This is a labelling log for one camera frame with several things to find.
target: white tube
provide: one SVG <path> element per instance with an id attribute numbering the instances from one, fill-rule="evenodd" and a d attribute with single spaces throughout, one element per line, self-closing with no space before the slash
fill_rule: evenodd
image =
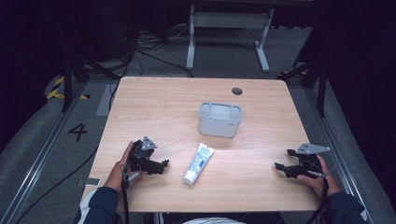
<path id="1" fill-rule="evenodd" d="M 194 183 L 213 153 L 215 153 L 215 149 L 202 143 L 199 144 L 197 153 L 183 178 L 186 184 L 192 185 Z"/>

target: table top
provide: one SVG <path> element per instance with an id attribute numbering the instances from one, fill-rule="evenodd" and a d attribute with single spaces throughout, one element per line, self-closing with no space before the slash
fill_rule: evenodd
<path id="1" fill-rule="evenodd" d="M 241 95 L 232 93 L 242 89 Z M 243 118 L 234 138 L 200 134 L 202 102 L 239 105 Z M 134 212 L 312 211 L 319 198 L 286 178 L 274 162 L 295 165 L 287 149 L 308 142 L 281 80 L 124 77 L 110 111 L 91 178 L 106 182 L 130 141 L 148 136 L 153 161 L 169 160 L 162 175 L 145 175 L 128 188 Z M 183 181 L 204 143 L 216 152 L 191 186 Z M 96 187 L 86 187 L 83 197 Z M 122 199 L 119 199 L 122 210 Z"/>

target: person's right arm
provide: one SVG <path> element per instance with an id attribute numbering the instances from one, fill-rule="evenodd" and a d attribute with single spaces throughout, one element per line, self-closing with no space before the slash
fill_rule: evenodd
<path id="1" fill-rule="evenodd" d="M 332 174 L 329 174 L 329 168 L 325 160 L 318 155 L 320 165 L 329 182 L 329 190 L 327 193 L 327 202 L 325 209 L 329 217 L 332 219 L 332 224 L 360 224 L 366 223 L 362 218 L 361 212 L 364 211 L 364 206 L 358 200 L 349 194 L 344 193 L 338 188 Z M 310 178 L 306 175 L 298 175 L 297 180 L 305 183 L 311 187 L 317 195 L 321 197 L 323 191 L 323 180 L 318 177 L 316 179 Z"/>

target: sleeve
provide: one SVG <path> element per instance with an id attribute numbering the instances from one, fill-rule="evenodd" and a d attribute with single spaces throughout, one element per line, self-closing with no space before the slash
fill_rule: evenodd
<path id="1" fill-rule="evenodd" d="M 365 211 L 364 206 L 354 196 L 344 192 L 330 196 L 325 208 L 333 224 L 366 223 L 361 215 Z"/>
<path id="2" fill-rule="evenodd" d="M 73 223 L 115 223 L 117 205 L 118 195 L 114 189 L 102 187 L 90 191 L 81 203 Z"/>

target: white desk frame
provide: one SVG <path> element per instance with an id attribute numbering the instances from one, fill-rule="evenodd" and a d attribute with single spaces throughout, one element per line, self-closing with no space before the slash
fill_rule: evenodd
<path id="1" fill-rule="evenodd" d="M 195 6 L 191 6 L 190 43 L 187 53 L 186 68 L 191 70 L 194 67 L 195 27 L 245 28 L 262 29 L 262 38 L 260 41 L 255 41 L 255 48 L 259 56 L 262 71 L 264 73 L 269 72 L 270 68 L 265 58 L 263 46 L 271 25 L 273 14 L 273 9 L 270 9 L 266 14 L 195 12 Z"/>

